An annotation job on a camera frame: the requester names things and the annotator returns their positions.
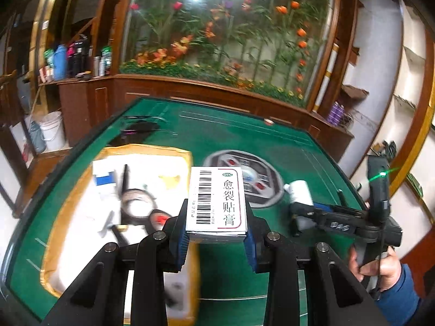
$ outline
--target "green felt surface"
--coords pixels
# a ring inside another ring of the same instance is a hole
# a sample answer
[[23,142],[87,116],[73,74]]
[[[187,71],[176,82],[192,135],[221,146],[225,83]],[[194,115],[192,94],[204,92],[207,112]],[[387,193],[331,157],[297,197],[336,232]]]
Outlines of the green felt surface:
[[[213,152],[236,149],[257,155],[272,164],[285,183],[307,181],[315,202],[338,204],[336,192],[343,190],[352,208],[360,208],[353,192],[328,157],[302,131],[285,126],[267,126],[262,120],[181,102],[143,99],[125,115],[160,116],[162,131],[147,138],[147,144],[172,146],[192,152],[194,165],[202,165]],[[39,318],[44,318],[56,301],[39,282],[44,254],[36,238],[47,242],[51,226],[68,193],[99,151],[125,126],[115,121],[59,178],[51,194],[33,219],[16,252],[10,288]],[[268,221],[272,230],[288,236],[287,195],[272,207],[255,209],[254,214]],[[346,254],[351,241],[342,237],[311,234],[305,243],[328,241],[340,255]],[[243,244],[201,245],[200,325],[262,325],[268,275],[256,275],[249,267]],[[306,324],[305,283],[301,293],[301,325]]]

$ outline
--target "barcode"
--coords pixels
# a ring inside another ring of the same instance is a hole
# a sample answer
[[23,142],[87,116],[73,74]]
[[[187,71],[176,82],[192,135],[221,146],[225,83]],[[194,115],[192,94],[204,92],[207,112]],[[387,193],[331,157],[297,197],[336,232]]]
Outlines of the barcode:
[[212,172],[199,172],[198,205],[196,206],[196,224],[212,223]]

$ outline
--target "blue thermos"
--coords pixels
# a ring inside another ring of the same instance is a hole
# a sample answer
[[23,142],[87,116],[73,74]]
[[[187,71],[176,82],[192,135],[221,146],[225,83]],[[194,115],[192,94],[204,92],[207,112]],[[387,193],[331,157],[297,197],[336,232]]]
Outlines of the blue thermos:
[[54,52],[54,80],[60,81],[67,77],[67,48],[65,45],[59,45]]

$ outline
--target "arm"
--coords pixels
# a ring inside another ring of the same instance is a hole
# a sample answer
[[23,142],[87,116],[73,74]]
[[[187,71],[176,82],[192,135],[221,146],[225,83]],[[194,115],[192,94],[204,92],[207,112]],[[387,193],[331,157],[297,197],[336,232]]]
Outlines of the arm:
[[[355,248],[350,249],[349,269],[361,281],[365,275],[378,274],[378,261],[358,267]],[[402,265],[395,251],[389,247],[388,256],[381,260],[381,297],[376,304],[391,326],[403,326],[415,313],[419,297],[408,265]]]

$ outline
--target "person's hand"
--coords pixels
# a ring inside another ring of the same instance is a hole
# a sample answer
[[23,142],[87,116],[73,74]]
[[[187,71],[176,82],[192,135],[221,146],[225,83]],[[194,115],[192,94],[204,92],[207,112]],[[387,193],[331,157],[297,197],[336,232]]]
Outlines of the person's hand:
[[[402,273],[402,265],[400,264],[396,252],[391,246],[388,247],[387,253],[388,256],[384,259],[381,259],[381,292],[394,286],[394,284],[396,284],[399,280]],[[371,261],[368,264],[359,268],[358,263],[356,262],[356,258],[357,254],[355,251],[355,247],[352,245],[349,250],[348,267],[358,281],[361,282],[365,275],[378,275],[379,261]]]

